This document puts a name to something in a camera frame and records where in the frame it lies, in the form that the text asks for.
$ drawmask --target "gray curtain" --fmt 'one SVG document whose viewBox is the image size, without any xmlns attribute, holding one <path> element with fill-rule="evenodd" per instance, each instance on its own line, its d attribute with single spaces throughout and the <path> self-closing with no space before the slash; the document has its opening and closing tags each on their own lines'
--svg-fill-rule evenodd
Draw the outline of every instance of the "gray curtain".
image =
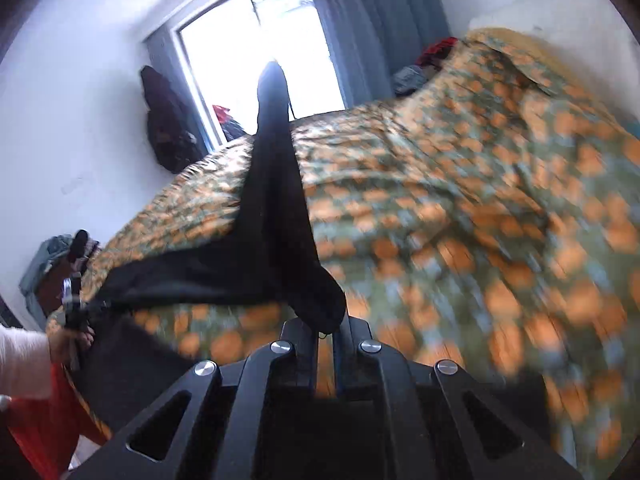
<svg viewBox="0 0 640 480">
<path fill-rule="evenodd" d="M 450 36 L 440 0 L 314 0 L 349 108 L 394 96 L 390 78 Z"/>
<path fill-rule="evenodd" d="M 198 146 L 203 155 L 213 151 L 209 135 L 202 124 L 193 96 L 189 90 L 187 79 L 182 71 L 178 53 L 174 49 L 171 33 L 163 25 L 145 41 L 149 52 L 151 66 L 169 80 L 171 88 L 189 110 L 186 118 L 189 132 L 198 139 Z"/>
</svg>

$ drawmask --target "orange and green floral comforter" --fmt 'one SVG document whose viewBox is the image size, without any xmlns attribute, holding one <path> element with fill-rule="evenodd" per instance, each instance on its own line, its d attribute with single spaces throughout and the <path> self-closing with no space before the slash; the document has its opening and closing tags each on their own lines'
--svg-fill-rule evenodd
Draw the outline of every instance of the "orange and green floral comforter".
<svg viewBox="0 0 640 480">
<path fill-rule="evenodd" d="M 318 253 L 352 316 L 424 364 L 482 381 L 540 371 L 556 449 L 604 479 L 640 430 L 640 141 L 532 41 L 470 33 L 428 86 L 294 123 Z M 91 262 L 109 270 L 223 235 L 251 143 L 188 168 Z M 285 306 L 136 314 L 225 364 L 277 338 Z M 332 394 L 330 340 L 319 395 Z"/>
</svg>

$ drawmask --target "white sleeve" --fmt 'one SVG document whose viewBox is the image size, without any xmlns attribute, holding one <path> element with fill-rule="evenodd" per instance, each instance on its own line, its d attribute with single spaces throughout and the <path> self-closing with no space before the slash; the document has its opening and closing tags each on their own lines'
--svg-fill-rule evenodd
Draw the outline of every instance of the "white sleeve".
<svg viewBox="0 0 640 480">
<path fill-rule="evenodd" d="M 51 358 L 45 334 L 0 325 L 0 394 L 30 399 L 51 395 Z"/>
</svg>

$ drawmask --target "hand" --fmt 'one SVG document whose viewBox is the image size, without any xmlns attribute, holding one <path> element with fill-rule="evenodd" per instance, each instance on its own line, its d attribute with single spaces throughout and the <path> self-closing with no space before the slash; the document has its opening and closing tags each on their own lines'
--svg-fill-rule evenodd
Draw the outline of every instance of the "hand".
<svg viewBox="0 0 640 480">
<path fill-rule="evenodd" d="M 76 332 L 62 328 L 53 334 L 49 334 L 49 355 L 54 364 L 69 364 L 71 359 L 70 346 L 72 341 L 79 341 L 82 348 L 89 348 L 94 342 L 94 331 L 91 327 L 87 332 Z"/>
</svg>

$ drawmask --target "pile of clothes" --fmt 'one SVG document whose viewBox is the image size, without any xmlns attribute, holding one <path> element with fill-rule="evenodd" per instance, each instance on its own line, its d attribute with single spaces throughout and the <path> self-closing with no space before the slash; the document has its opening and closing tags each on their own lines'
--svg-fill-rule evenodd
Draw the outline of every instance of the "pile of clothes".
<svg viewBox="0 0 640 480">
<path fill-rule="evenodd" d="M 229 108 L 220 105 L 213 105 L 212 108 L 216 113 L 226 140 L 235 140 L 246 135 L 246 131 L 240 126 L 240 123 L 229 114 Z"/>
<path fill-rule="evenodd" d="M 427 84 L 441 69 L 458 38 L 446 38 L 425 48 L 415 64 L 402 67 L 392 77 L 398 97 L 411 95 Z"/>
<path fill-rule="evenodd" d="M 87 261 L 100 251 L 100 244 L 80 229 L 73 237 L 45 240 L 31 259 L 18 285 L 27 310 L 41 329 L 47 316 L 60 307 L 62 282 L 74 272 L 84 274 Z"/>
</svg>

